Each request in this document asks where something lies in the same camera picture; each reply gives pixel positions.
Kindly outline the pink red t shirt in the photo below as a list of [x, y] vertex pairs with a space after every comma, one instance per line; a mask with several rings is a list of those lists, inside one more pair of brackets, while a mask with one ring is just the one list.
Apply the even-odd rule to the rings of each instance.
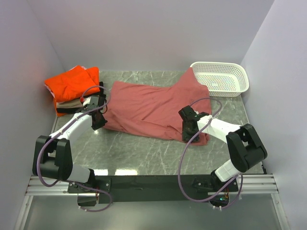
[[104, 117], [105, 129], [132, 135], [182, 141], [179, 110], [192, 105], [197, 112], [211, 113], [209, 90], [189, 68], [170, 87], [114, 82]]

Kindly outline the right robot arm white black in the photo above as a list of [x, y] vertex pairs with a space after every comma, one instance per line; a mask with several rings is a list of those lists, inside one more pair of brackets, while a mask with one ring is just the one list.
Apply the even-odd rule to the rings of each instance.
[[199, 142], [200, 133], [204, 133], [227, 144], [230, 159], [210, 175], [211, 187], [215, 191], [222, 191], [232, 177], [245, 173], [267, 158], [267, 151], [253, 125], [231, 124], [205, 112], [198, 114], [190, 106], [178, 113], [182, 119], [184, 142]]

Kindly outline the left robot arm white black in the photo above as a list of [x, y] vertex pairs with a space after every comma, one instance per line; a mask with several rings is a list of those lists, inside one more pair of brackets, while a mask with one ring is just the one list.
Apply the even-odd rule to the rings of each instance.
[[41, 178], [78, 182], [89, 193], [96, 186], [94, 171], [73, 163], [71, 145], [86, 130], [97, 130], [107, 123], [101, 112], [107, 101], [105, 96], [91, 96], [87, 102], [58, 131], [38, 137], [32, 173]]

